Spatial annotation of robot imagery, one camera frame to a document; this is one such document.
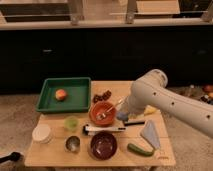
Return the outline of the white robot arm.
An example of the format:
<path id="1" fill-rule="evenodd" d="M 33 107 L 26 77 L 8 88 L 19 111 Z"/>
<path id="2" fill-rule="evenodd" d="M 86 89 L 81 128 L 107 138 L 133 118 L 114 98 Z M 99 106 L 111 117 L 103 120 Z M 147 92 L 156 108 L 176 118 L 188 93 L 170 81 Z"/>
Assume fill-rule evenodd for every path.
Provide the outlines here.
<path id="1" fill-rule="evenodd" d="M 167 84 L 167 75 L 159 69 L 150 70 L 133 81 L 130 94 L 119 109 L 119 118 L 124 120 L 129 114 L 141 114 L 150 105 L 213 138 L 213 105 L 176 94 L 166 88 Z"/>

